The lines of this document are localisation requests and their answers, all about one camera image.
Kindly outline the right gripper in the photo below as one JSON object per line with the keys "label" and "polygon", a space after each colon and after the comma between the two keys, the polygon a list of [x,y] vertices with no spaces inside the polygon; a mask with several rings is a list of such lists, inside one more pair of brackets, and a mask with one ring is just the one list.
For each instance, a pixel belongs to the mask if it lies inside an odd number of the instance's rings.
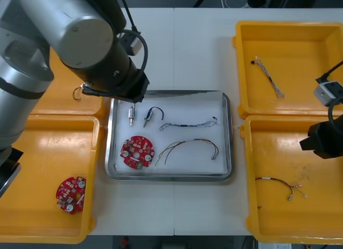
{"label": "right gripper", "polygon": [[323,159],[342,157],[342,134],[330,121],[309,128],[308,137],[300,141],[303,151],[313,151]]}

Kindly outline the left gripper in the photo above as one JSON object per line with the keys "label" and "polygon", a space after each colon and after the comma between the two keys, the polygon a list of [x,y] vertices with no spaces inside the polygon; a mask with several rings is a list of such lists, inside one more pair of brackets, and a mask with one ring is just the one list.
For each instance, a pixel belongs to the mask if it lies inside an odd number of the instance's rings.
{"label": "left gripper", "polygon": [[142,69],[138,70],[137,80],[130,84],[125,84],[124,88],[112,90],[110,92],[103,92],[92,89],[85,84],[82,85],[82,94],[87,96],[108,97],[117,100],[127,101],[131,103],[142,102],[147,91],[149,80]]}

